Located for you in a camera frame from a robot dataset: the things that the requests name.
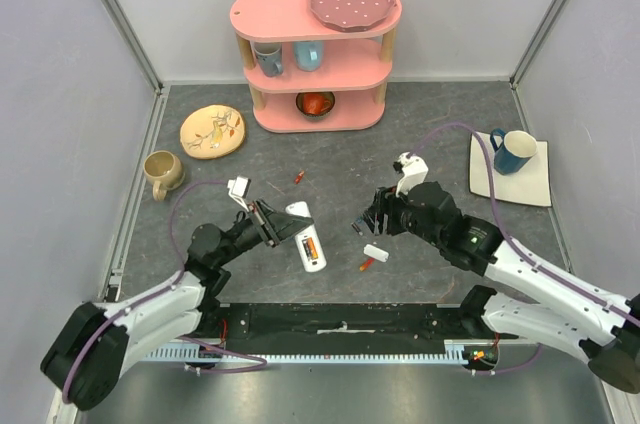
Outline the white remote control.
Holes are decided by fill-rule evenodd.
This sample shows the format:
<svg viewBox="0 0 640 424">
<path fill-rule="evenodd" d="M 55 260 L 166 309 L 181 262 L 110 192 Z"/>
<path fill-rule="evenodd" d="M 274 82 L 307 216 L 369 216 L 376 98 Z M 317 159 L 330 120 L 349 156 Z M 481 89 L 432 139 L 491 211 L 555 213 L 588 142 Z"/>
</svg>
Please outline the white remote control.
<svg viewBox="0 0 640 424">
<path fill-rule="evenodd" d="M 300 217 L 311 217 L 309 207 L 304 201 L 289 204 L 285 212 Z M 326 267 L 326 257 L 314 224 L 297 233 L 294 239 L 306 272 L 315 273 Z"/>
</svg>

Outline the white battery cover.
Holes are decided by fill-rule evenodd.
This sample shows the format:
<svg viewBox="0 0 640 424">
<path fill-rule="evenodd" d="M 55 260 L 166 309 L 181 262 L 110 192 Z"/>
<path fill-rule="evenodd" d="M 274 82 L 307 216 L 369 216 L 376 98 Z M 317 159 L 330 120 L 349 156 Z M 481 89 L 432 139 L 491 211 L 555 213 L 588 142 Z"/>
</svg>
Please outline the white battery cover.
<svg viewBox="0 0 640 424">
<path fill-rule="evenodd" d="M 381 248 L 372 244 L 367 244 L 363 248 L 363 253 L 370 259 L 374 259 L 380 262 L 387 262 L 389 259 L 389 253 Z"/>
</svg>

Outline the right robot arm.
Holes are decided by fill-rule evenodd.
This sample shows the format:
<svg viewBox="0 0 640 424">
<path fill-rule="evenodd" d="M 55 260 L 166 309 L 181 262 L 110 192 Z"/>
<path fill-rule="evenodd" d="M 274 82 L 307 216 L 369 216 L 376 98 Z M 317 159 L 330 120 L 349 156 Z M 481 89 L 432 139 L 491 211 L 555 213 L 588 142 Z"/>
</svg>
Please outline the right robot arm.
<svg viewBox="0 0 640 424">
<path fill-rule="evenodd" d="M 375 234 L 408 232 L 435 247 L 454 267 L 504 284 L 531 298 L 526 304 L 475 287 L 458 325 L 477 338 L 491 330 L 543 344 L 585 363 L 612 387 L 639 391 L 639 300 L 599 288 L 556 267 L 481 218 L 466 215 L 436 182 L 402 194 L 377 189 L 364 211 Z"/>
</svg>

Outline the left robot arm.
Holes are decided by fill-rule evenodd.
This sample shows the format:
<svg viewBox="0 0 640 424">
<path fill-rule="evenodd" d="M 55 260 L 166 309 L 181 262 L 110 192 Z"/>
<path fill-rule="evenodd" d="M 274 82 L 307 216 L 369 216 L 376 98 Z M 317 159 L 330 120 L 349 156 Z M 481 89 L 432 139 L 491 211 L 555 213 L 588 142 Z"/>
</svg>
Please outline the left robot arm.
<svg viewBox="0 0 640 424">
<path fill-rule="evenodd" d="M 118 303 L 79 305 L 42 359 L 41 372 L 64 403 L 94 408 L 148 353 L 192 332 L 216 332 L 217 296 L 231 277 L 226 264 L 257 246 L 275 247 L 313 223 L 303 201 L 278 211 L 256 200 L 227 230 L 198 226 L 183 267 L 163 283 Z"/>
</svg>

